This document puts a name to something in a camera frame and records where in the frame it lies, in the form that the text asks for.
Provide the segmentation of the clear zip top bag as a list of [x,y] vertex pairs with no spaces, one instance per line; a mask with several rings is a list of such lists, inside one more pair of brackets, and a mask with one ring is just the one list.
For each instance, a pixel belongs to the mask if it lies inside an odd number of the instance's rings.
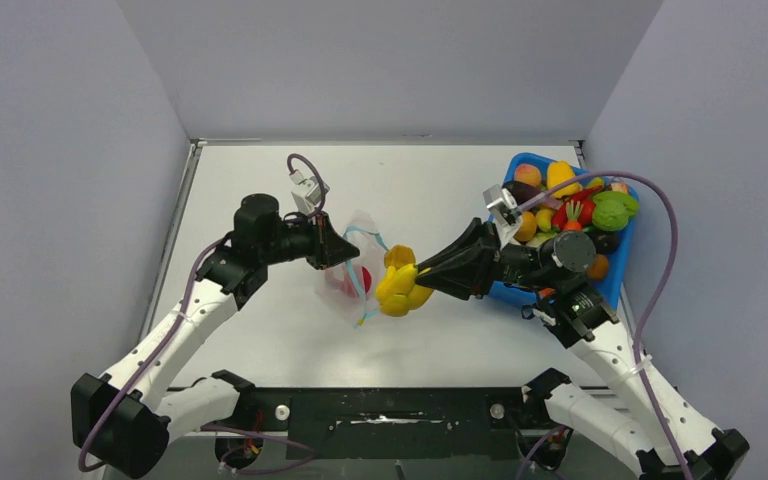
[[[323,271],[321,279],[317,281],[315,292],[333,315],[358,328],[379,313],[375,288],[385,274],[384,257],[388,246],[376,222],[362,210],[356,210],[353,213],[342,230],[341,236],[357,246],[360,255]],[[371,289],[365,298],[349,298],[340,291],[338,283],[346,266],[364,266],[370,272]]]

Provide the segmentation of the red toy apple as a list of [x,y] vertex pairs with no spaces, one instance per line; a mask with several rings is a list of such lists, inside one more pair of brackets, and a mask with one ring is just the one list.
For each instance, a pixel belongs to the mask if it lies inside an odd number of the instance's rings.
[[372,276],[364,266],[346,266],[338,283],[340,291],[349,298],[365,298],[372,283]]

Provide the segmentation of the yellow toy banana bunch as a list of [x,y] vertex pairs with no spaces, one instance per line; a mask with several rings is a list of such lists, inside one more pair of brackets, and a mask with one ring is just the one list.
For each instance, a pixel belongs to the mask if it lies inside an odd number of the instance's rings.
[[389,317],[404,317],[421,308],[433,294],[433,290],[416,284],[417,276],[423,272],[417,268],[413,250],[404,245],[395,245],[384,257],[386,272],[378,283],[375,298],[379,312]]

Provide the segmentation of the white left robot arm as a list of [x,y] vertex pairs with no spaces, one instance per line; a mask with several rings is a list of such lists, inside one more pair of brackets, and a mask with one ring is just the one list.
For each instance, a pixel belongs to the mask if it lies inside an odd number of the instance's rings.
[[182,299],[166,317],[104,373],[84,374],[73,384],[79,470],[110,466],[139,479],[171,443],[230,417],[246,388],[242,378],[218,372],[175,393],[168,390],[172,381],[265,284],[270,266],[303,259],[326,270],[358,254],[327,213],[290,220],[280,215],[275,197],[244,197],[232,229],[197,256]]

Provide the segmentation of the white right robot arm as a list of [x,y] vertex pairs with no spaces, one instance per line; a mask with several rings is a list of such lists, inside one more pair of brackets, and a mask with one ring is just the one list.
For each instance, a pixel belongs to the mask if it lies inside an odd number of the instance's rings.
[[749,450],[735,429],[721,429],[670,385],[590,284],[595,247],[580,231],[563,232],[534,248],[500,242],[496,226],[473,219],[464,233],[421,262],[418,285],[462,300],[488,294],[494,283],[552,294],[534,315],[559,343],[585,362],[620,400],[618,412],[550,368],[522,389],[532,425],[572,428],[640,479],[730,479]]

